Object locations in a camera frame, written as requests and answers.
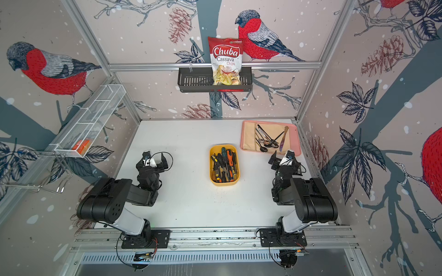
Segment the yellow storage box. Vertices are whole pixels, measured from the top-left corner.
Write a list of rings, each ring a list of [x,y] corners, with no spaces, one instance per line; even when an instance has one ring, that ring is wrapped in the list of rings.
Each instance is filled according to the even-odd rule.
[[[213,146],[209,151],[209,177],[215,186],[235,185],[241,176],[238,151],[231,144]]]

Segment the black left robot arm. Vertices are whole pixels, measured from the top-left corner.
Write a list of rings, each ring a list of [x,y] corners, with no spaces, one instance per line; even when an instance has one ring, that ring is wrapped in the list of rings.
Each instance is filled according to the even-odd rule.
[[[79,203],[77,217],[81,220],[108,225],[121,232],[122,249],[163,249],[168,247],[170,230],[153,230],[146,218],[141,218],[126,207],[130,203],[139,207],[153,207],[162,187],[160,174],[171,164],[165,155],[145,151],[136,164],[138,184],[132,179],[102,178]]]

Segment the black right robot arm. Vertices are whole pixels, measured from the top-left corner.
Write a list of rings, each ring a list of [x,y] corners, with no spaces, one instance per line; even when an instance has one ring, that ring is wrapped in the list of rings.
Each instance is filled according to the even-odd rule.
[[[288,150],[282,158],[274,152],[269,164],[275,170],[272,198],[279,206],[293,206],[294,210],[278,219],[278,237],[299,234],[314,224],[335,221],[338,209],[321,178],[304,179],[307,169]]]

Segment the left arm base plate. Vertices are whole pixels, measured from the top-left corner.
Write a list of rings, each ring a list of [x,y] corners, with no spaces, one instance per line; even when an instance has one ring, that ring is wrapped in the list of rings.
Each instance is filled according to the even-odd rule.
[[[167,248],[171,230],[149,230],[137,236],[123,235],[122,249]]]

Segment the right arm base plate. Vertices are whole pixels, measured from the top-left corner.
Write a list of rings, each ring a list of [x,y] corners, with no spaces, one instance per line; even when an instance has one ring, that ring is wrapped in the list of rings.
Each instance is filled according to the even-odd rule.
[[[260,228],[256,231],[256,237],[262,247],[301,247],[307,246],[304,232],[277,233],[276,228]]]

